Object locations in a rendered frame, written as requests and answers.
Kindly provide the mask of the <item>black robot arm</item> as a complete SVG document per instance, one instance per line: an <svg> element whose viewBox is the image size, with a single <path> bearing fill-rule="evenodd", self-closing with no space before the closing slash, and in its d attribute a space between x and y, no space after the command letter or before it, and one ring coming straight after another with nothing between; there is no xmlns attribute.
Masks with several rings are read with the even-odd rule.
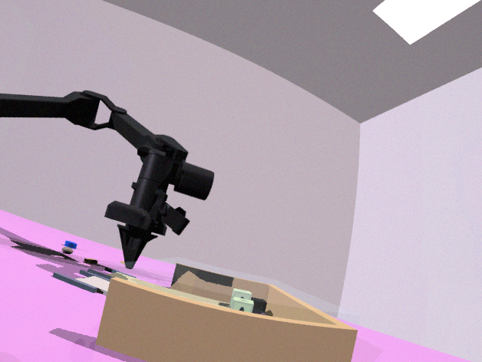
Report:
<svg viewBox="0 0 482 362"><path fill-rule="evenodd" d="M100 100L111 110L107 123L95 123ZM187 163L187 150L174 138L151 133L123 108L105 95L93 91L74 91L65 97L46 97L0 93L0 117L65 118L90 130L116 130L137 149L143 165L138 178L150 179L173 191L206 200L213 185L214 172ZM151 219L161 220L180 235L190 223L181 207L166 203L167 195L158 196L150 211Z"/></svg>

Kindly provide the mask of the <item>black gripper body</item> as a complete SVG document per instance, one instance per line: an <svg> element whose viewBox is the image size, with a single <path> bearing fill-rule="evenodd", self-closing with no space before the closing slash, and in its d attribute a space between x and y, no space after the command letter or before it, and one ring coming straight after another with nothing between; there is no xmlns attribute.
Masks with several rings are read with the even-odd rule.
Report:
<svg viewBox="0 0 482 362"><path fill-rule="evenodd" d="M167 226L157 218L149 217L158 196L167 194L167 187L150 179L138 178L132 182L134 189L130 205L114 201L107 206L106 218L126 223L126 227L145 233L166 235Z"/></svg>

